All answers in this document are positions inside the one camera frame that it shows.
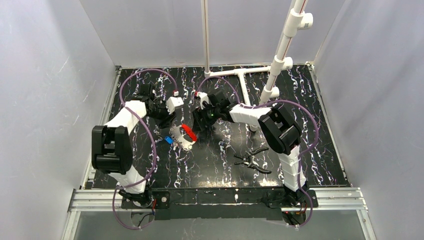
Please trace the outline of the blue key tag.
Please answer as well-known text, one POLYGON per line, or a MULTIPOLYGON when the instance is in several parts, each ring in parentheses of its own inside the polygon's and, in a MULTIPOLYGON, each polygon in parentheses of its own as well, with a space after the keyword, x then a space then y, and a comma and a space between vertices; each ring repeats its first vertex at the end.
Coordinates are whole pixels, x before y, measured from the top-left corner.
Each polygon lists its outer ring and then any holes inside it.
POLYGON ((170 145, 172 145, 173 144, 173 139, 171 138, 171 137, 169 137, 169 136, 165 136, 164 137, 164 140, 168 143, 168 144, 170 144, 170 145))

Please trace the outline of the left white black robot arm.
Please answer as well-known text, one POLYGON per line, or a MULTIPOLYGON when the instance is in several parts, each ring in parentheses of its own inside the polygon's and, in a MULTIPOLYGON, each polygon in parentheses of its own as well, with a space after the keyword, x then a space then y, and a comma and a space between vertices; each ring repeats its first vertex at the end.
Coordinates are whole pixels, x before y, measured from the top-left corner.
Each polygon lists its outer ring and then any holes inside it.
POLYGON ((152 193, 148 178, 139 174, 133 165, 130 133, 144 117, 154 119, 159 129, 167 129, 183 105, 179 92, 162 100, 152 84, 143 84, 134 96, 124 100, 124 107, 104 125, 91 132, 91 164, 94 169, 114 178, 121 185, 119 194, 140 207, 149 205, 152 193))

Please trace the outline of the metal plate with red handle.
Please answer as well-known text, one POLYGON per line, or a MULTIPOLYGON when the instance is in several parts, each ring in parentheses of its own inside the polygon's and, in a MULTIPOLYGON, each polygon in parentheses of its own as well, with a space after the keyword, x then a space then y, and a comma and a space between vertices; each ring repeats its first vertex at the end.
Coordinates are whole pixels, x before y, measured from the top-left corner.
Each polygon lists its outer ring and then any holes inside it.
POLYGON ((184 151, 191 151, 198 138, 186 124, 172 126, 169 130, 172 140, 184 151))

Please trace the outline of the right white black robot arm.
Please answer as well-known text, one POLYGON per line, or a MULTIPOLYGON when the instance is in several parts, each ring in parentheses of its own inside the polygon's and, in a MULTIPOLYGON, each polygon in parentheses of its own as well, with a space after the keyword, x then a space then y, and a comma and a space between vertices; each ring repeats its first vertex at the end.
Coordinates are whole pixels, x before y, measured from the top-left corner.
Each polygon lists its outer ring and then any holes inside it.
POLYGON ((239 164, 263 174, 268 171, 257 166, 251 157, 273 150, 280 161, 284 177, 280 190, 267 191, 261 201, 269 208, 295 207, 300 204, 310 210, 314 207, 309 185, 302 170, 300 151, 302 130, 284 104, 286 100, 276 100, 259 106, 248 106, 230 101, 221 90, 212 93, 196 92, 194 99, 199 102, 193 112, 193 131, 201 132, 211 128, 218 120, 247 124, 259 128, 267 146, 257 148, 239 156, 239 164))

